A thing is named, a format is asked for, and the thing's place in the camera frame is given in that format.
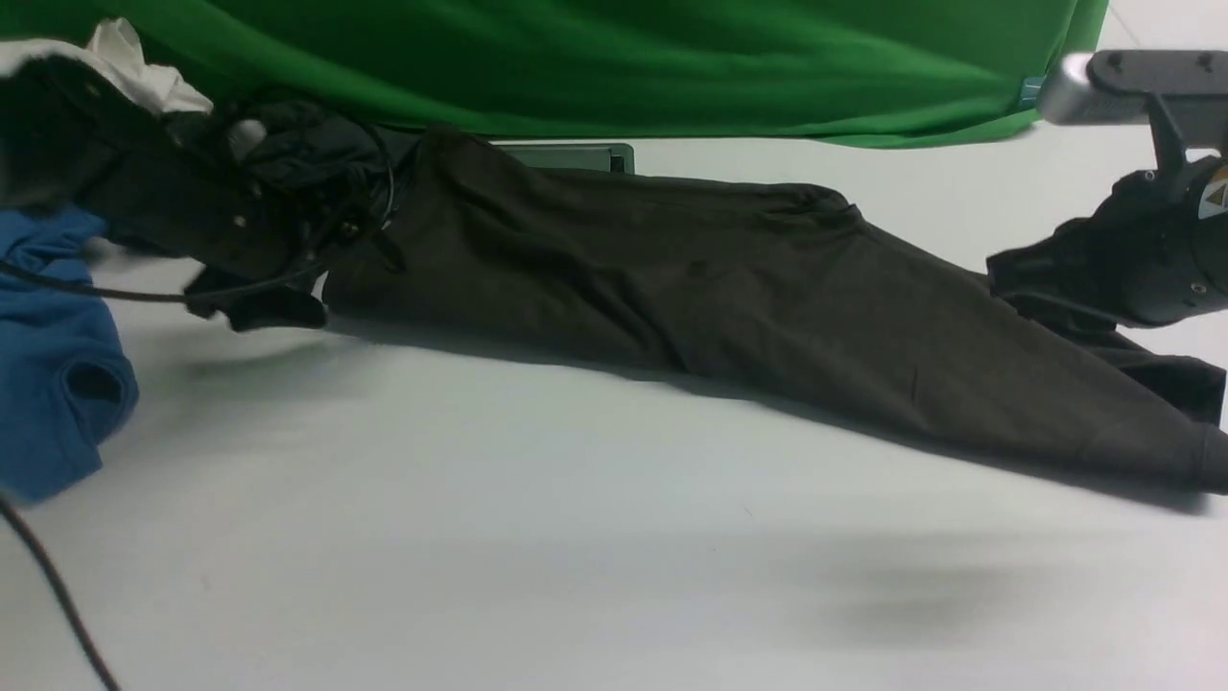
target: green backdrop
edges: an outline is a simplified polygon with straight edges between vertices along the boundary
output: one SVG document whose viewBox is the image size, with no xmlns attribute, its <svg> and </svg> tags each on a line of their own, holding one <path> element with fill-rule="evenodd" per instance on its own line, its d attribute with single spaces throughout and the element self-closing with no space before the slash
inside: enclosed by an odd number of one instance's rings
<svg viewBox="0 0 1228 691">
<path fill-rule="evenodd" d="M 502 136 L 1008 136 L 1108 0 L 0 0 L 5 38 L 124 16 L 215 98 L 279 82 Z"/>
</svg>

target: clothing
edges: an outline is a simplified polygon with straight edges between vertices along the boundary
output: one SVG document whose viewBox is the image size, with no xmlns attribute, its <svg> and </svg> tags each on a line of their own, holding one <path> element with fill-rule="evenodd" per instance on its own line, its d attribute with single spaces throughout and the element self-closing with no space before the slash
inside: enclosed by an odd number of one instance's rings
<svg viewBox="0 0 1228 691">
<path fill-rule="evenodd" d="M 31 0 L 0 36 L 125 16 L 214 98 L 295 86 L 373 120 L 550 136 L 1009 136 L 1108 0 Z"/>
<path fill-rule="evenodd" d="M 273 101 L 252 112 L 263 136 L 243 164 L 257 177 L 291 189 L 356 174 L 371 187 L 383 183 L 384 157 L 371 134 L 350 119 L 301 99 Z M 418 141 L 418 133 L 372 125 L 395 166 Z"/>
<path fill-rule="evenodd" d="M 1228 380 L 1224 371 L 1197 358 L 1157 356 L 1116 331 L 1057 333 L 1149 389 L 1191 421 L 1219 426 Z"/>
<path fill-rule="evenodd" d="M 185 82 L 179 70 L 146 65 L 141 39 L 126 20 L 98 23 L 85 48 L 52 39 L 0 42 L 0 79 L 17 72 L 29 60 L 63 55 L 88 65 L 129 101 L 146 110 L 208 113 L 212 101 Z"/>
<path fill-rule="evenodd" d="M 104 227 L 76 207 L 43 218 L 0 211 L 0 258 L 87 284 L 81 244 Z M 102 299 L 0 274 L 0 490 L 38 502 L 98 470 L 98 444 L 136 399 Z"/>
<path fill-rule="evenodd" d="M 1217 427 L 831 189 L 535 171 L 437 128 L 387 232 L 406 270 L 370 248 L 341 260 L 323 292 L 334 313 L 727 380 L 893 439 L 1228 493 Z"/>
</svg>

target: black cable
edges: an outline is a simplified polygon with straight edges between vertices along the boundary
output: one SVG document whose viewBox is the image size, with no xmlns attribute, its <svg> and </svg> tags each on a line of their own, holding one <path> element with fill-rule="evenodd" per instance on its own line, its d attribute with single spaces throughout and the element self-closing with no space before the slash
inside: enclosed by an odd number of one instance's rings
<svg viewBox="0 0 1228 691">
<path fill-rule="evenodd" d="M 297 93 L 300 98 L 313 102 L 321 108 L 325 108 L 333 112 L 335 115 L 350 122 L 355 126 L 366 134 L 371 142 L 376 145 L 376 151 L 378 151 L 381 160 L 384 164 L 384 177 L 387 177 L 388 190 L 387 201 L 384 203 L 383 212 L 379 215 L 372 227 L 368 227 L 363 233 L 362 238 L 367 238 L 376 232 L 382 231 L 387 227 L 388 221 L 392 220 L 392 214 L 395 204 L 395 191 L 397 191 L 397 171 L 395 164 L 392 160 L 392 152 L 388 150 L 388 144 L 384 142 L 379 133 L 376 131 L 370 124 L 338 110 L 330 106 L 324 104 L 318 98 L 313 98 L 306 95 Z M 42 287 L 49 287 L 52 290 L 58 290 L 60 292 L 70 292 L 72 295 L 87 295 L 91 297 L 109 297 L 112 299 L 125 299 L 128 302 L 158 302 L 158 303 L 190 303 L 190 302 L 214 302 L 216 299 L 230 299 L 233 297 L 241 297 L 243 295 L 249 295 L 252 292 L 262 292 L 270 287 L 278 287 L 292 280 L 312 275 L 325 269 L 325 263 L 322 260 L 312 261 L 302 268 L 295 269 L 292 271 L 285 272 L 282 275 L 257 280 L 254 282 L 248 282 L 246 285 L 239 285 L 236 287 L 227 287 L 223 290 L 210 290 L 208 292 L 194 292 L 192 295 L 177 295 L 172 292 L 139 292 L 131 290 L 115 290 L 112 287 L 97 287 L 95 285 L 86 285 L 80 282 L 70 282 L 66 280 L 59 280 L 55 277 L 47 277 L 33 271 L 28 271 L 20 266 L 16 266 L 9 261 L 0 260 L 0 272 L 11 275 L 20 280 L 39 285 Z"/>
<path fill-rule="evenodd" d="M 74 295 L 90 295 L 92 297 L 111 297 L 113 299 L 125 299 L 128 302 L 162 302 L 162 303 L 188 303 L 188 302 L 211 302 L 219 298 L 230 298 L 247 295 L 249 292 L 260 292 L 262 290 L 268 290 L 270 287 L 278 287 L 297 277 L 316 272 L 324 269 L 323 261 L 311 263 L 298 270 L 290 271 L 287 274 L 279 275 L 278 277 L 270 277 L 266 280 L 257 280 L 255 282 L 248 282 L 246 285 L 239 285 L 237 287 L 227 287 L 225 290 L 211 290 L 209 292 L 195 292 L 193 295 L 177 295 L 173 292 L 134 292 L 130 290 L 115 290 L 113 287 L 97 287 L 82 282 L 70 282 L 66 280 L 59 280 L 55 277 L 47 277 L 33 271 L 15 266 L 9 261 L 0 261 L 0 272 L 11 275 L 25 280 L 26 282 L 32 282 L 42 287 L 50 287 L 52 290 L 58 290 L 60 292 L 71 292 Z"/>
<path fill-rule="evenodd" d="M 34 558 L 38 568 L 43 569 L 43 576 L 47 578 L 47 584 L 52 587 L 52 593 L 55 595 L 55 601 L 59 603 L 60 610 L 64 611 L 64 619 L 68 620 L 69 627 L 72 628 L 72 636 L 76 637 L 77 646 L 81 647 L 81 652 L 85 653 L 86 660 L 90 662 L 90 666 L 93 668 L 93 673 L 98 675 L 98 680 L 102 681 L 102 687 L 107 691 L 119 691 L 119 682 L 115 681 L 114 675 L 107 669 L 107 663 L 102 659 L 98 649 L 93 646 L 93 639 L 90 638 L 90 632 L 86 631 L 85 623 L 81 622 L 81 615 L 77 612 L 76 605 L 72 603 L 72 595 L 69 594 L 69 589 L 64 585 L 64 579 L 60 578 L 58 571 L 55 571 L 55 565 L 52 563 L 52 557 L 47 554 L 42 542 L 34 536 L 34 531 L 26 525 L 26 522 L 21 519 L 17 511 L 0 497 L 0 514 L 4 514 L 5 522 L 9 523 L 9 528 L 17 534 L 17 538 L 26 545 L 26 550 L 29 551 L 29 556 Z"/>
</svg>

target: warning label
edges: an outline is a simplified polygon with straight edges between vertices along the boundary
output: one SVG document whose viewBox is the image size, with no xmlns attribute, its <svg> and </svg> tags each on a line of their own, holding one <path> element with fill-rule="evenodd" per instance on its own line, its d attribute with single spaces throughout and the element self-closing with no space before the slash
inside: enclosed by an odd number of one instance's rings
<svg viewBox="0 0 1228 691">
<path fill-rule="evenodd" d="M 1202 189 L 1202 201 L 1199 203 L 1199 218 L 1210 218 L 1228 212 L 1228 166 L 1211 176 L 1207 187 Z"/>
</svg>

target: white table surface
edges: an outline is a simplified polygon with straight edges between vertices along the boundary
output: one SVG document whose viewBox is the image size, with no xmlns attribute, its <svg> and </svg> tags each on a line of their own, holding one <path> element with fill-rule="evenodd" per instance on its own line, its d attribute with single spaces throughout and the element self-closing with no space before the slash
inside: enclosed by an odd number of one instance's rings
<svg viewBox="0 0 1228 691">
<path fill-rule="evenodd" d="M 968 266 L 1152 160 L 1132 128 L 635 147 L 647 174 L 834 187 Z M 133 691 L 1228 684 L 1222 498 L 1114 496 L 447 334 L 114 313 L 138 415 L 102 473 L 27 515 Z M 1140 338 L 1228 366 L 1224 335 L 1221 314 Z M 0 687 L 96 687 L 6 531 Z"/>
</svg>

